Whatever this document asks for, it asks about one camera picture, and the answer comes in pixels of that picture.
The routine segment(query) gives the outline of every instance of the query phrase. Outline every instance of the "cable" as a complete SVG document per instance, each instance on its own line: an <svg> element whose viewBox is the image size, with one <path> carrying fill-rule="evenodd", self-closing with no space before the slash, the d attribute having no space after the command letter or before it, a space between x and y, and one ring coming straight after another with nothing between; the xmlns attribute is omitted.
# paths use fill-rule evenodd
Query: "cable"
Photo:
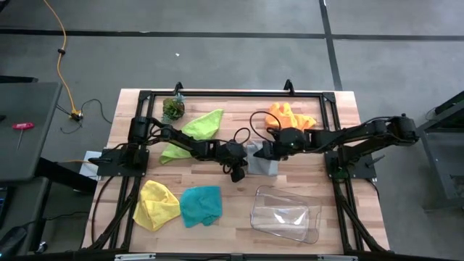
<svg viewBox="0 0 464 261"><path fill-rule="evenodd" d="M59 55L58 55L58 62L57 62L57 73L58 73L59 78L61 79L61 82L63 83L63 85L66 88L67 95L70 97L71 109L72 109L71 113L78 115L80 112L75 109L73 96L71 95L71 90L70 90L69 86L66 84L66 81L65 81L65 79L63 78L63 76L61 74L61 60L63 58L63 55L66 53L66 51L65 51L66 41L67 41L66 30L65 30L65 27L63 26L63 23L61 22L60 18L58 17L58 14L55 12L55 10L53 10L53 7L51 7L51 5L48 3L47 0L43 0L43 2L47 5L47 7L53 13L53 15L57 19L57 21L59 23L59 26L61 27L61 30L63 32L63 36L64 36L63 45L62 45L61 49L58 49Z"/></svg>
<svg viewBox="0 0 464 261"><path fill-rule="evenodd" d="M378 192L377 185L376 185L374 182L372 182L372 180L371 180L371 179L369 179L369 178L366 178L366 180L367 180L367 181L368 181L368 182L369 182L369 183L370 183L370 184L371 184L371 185L374 187L374 189L375 189L375 190L376 190L376 192L377 192L377 197L378 197L378 200L380 201L380 193Z"/></svg>
<svg viewBox="0 0 464 261"><path fill-rule="evenodd" d="M84 214L84 213L88 214L88 211L75 211L75 212L70 213L70 214L58 215L56 217L43 217L43 218L39 218L39 219L34 220L34 221L27 222L27 223L25 223L23 225L20 225L20 226L25 227L25 226L30 225L32 223L36 223L36 222L38 222L40 220L50 221L50 220L56 220L57 218L70 217L70 216L73 216L73 215L76 215L76 214Z"/></svg>
<svg viewBox="0 0 464 261"><path fill-rule="evenodd" d="M82 128L82 121L76 122L76 123L79 124L79 126L78 126L76 129L72 130L72 131L64 131L64 130L63 130L63 127L59 127L59 130L60 130L63 134L73 134L74 132L79 131L79 130Z"/></svg>
<svg viewBox="0 0 464 261"><path fill-rule="evenodd" d="M231 166L229 166L229 165L223 165L223 172L224 172L225 174L229 174L229 173L231 172L231 170L232 170L232 167L231 167Z"/></svg>
<svg viewBox="0 0 464 261"><path fill-rule="evenodd" d="M265 138L264 136L261 136L261 134L259 134L254 128L253 128L253 124L252 124L252 118L254 115L258 114L258 113L264 113L264 114L267 114L267 115L270 115L272 117L274 117L275 120L277 120L277 123L278 123L278 129L281 130L282 129L282 125L281 125L281 122L278 120L278 118L276 116L274 116L273 114L269 113L269 112L264 112L264 111L258 111L258 112L253 112L250 116L249 116L249 125L250 127L252 127L252 130L254 131L254 133L256 133L256 135L258 135L260 138L266 140L266 141L269 141L269 142L272 142L271 140Z"/></svg>
<svg viewBox="0 0 464 261"><path fill-rule="evenodd" d="M65 162L59 162L59 163L71 163L71 162L79 162L79 163L87 163L87 164L93 164L92 162L89 162L87 160L81 160L81 159L72 159L72 160L67 160Z"/></svg>
<svg viewBox="0 0 464 261"><path fill-rule="evenodd" d="M114 178L114 176L111 176L108 178L108 180L103 184L99 195L96 198L95 205L94 205L94 211L92 212L92 221L91 221L91 239L92 239L92 244L95 243L95 215L96 215L96 207L98 206L100 202L100 198L102 197L103 191L105 188L108 186L109 182Z"/></svg>
<svg viewBox="0 0 464 261"><path fill-rule="evenodd" d="M118 145L116 145L116 147L114 147L114 148L110 149L109 151L103 153L100 157L103 157L104 155L106 155L106 154L108 154L108 153L114 151L115 149L117 149L117 148L119 148L119 147L121 147L121 146L123 146L123 145L128 145L128 143L126 142L126 143L118 144Z"/></svg>
<svg viewBox="0 0 464 261"><path fill-rule="evenodd" d="M61 107L59 104L57 104L57 109L63 113L65 113L66 115L69 115L71 116L71 114L69 112L66 111L66 109L64 109L63 107Z"/></svg>
<svg viewBox="0 0 464 261"><path fill-rule="evenodd" d="M88 101L84 102L82 104L82 106L80 107L80 113L82 113L82 115L84 114L84 105L86 105L87 103L89 102L98 102L100 104L100 113L101 113L101 117L103 117L103 120L105 120L107 123L109 124L113 124L113 122L111 120L108 120L105 116L104 116L104 113L103 113L103 104L102 102L99 100L99 99L89 99Z"/></svg>
<svg viewBox="0 0 464 261"><path fill-rule="evenodd" d="M242 141L240 144L244 144L245 142L247 142L249 140L249 137L252 135L252 132L247 128L247 127L243 127L243 128L239 128L235 134L233 135L233 140L236 141L236 137L237 137L237 134L239 134L240 131L242 130L247 130L248 131L248 137Z"/></svg>

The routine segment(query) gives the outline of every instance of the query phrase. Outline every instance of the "table leg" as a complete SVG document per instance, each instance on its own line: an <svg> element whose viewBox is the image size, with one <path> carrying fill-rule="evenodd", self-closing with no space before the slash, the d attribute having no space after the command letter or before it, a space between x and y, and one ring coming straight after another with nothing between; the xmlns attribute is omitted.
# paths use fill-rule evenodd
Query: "table leg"
<svg viewBox="0 0 464 261"><path fill-rule="evenodd" d="M45 195L43 196L41 208L38 214L39 221L36 223L36 229L33 232L33 239L29 246L29 251L31 252L36 251L40 243L42 242L42 234L44 233L44 228L45 228L45 223L46 223L46 221L43 220L42 218L44 217L46 202L49 199L50 189L51 189L51 182L48 181L46 185L46 192L45 192Z"/></svg>
<svg viewBox="0 0 464 261"><path fill-rule="evenodd" d="M60 183L82 192L95 192L95 180L75 173L72 170L68 170L66 167L62 167L43 157L38 161L36 175L46 177L52 182Z"/></svg>
<svg viewBox="0 0 464 261"><path fill-rule="evenodd" d="M436 199L423 206L425 212L432 212L436 210L444 210L450 208L464 207L464 198L458 199Z"/></svg>

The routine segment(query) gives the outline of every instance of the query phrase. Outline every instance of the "wooden table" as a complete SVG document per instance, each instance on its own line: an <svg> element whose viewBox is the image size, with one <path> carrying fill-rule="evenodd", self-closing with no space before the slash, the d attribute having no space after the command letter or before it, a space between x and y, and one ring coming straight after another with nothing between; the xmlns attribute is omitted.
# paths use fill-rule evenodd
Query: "wooden table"
<svg viewBox="0 0 464 261"><path fill-rule="evenodd" d="M139 91L140 89L121 90L107 147L111 148L127 142L128 129L131 118L135 114ZM338 91L335 94L341 126L351 127L360 124L354 93ZM161 119L163 99L164 97L157 97L154 105L154 116L158 119ZM314 117L318 121L315 128L322 128L320 105L317 99L192 96L186 97L186 114L173 126L181 129L187 122L221 108L224 109L224 115L216 138L228 140L233 137L237 129L249 127L249 116L253 112L267 111L273 102L289 102L293 112ZM333 129L330 107L327 108ZM254 126L261 134L265 133L264 116L254 117ZM238 140L245 137L246 132L241 132ZM260 139L253 133L251 140ZM223 196L223 216L209 227L199 224L193 228L185 228L181 217L177 217L157 232L148 231L135 223L130 243L131 252L249 254L341 254L343 252L334 189L327 178L323 155L298 154L279 163L279 175L276 178L248 175L242 181L232 183L231 177L224 174L222 167L215 162L180 159L161 165L158 159L166 146L167 144L156 144L149 147L149 166L142 185L147 180L160 182L165 184L178 199L186 189L194 186L220 186ZM121 180L122 178L114 178L102 194L95 220L96 237L107 227L115 213ZM99 182L95 195L99 193L103 182ZM302 196L315 196L322 200L320 236L315 244L284 239L251 228L250 212L256 189L261 185L274 186L276 189ZM378 243L388 249L376 191L363 180L353 180L353 190L359 218ZM83 247L91 242L90 224L89 220ZM354 246L351 222L347 222L347 226L350 242ZM122 241L124 229L125 220L121 225L118 246Z"/></svg>

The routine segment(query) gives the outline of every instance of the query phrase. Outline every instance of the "red screwdriver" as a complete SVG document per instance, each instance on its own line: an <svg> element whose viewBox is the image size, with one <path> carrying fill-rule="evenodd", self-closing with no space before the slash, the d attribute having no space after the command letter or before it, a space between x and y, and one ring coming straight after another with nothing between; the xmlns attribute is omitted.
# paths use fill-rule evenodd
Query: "red screwdriver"
<svg viewBox="0 0 464 261"><path fill-rule="evenodd" d="M30 128L34 128L34 123L16 123L13 124L12 126L15 130L21 130L20 134L20 140L17 142L17 147L16 150L20 149L20 144L21 144L21 138L22 138L22 132L24 130L28 130Z"/></svg>

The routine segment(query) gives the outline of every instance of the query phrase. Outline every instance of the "teal cloth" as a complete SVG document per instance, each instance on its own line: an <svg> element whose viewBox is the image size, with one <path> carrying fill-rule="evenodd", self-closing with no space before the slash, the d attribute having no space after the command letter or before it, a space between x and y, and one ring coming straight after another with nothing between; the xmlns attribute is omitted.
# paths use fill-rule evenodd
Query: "teal cloth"
<svg viewBox="0 0 464 261"><path fill-rule="evenodd" d="M223 214L219 186L189 188L181 196L181 216L186 228L211 225Z"/></svg>

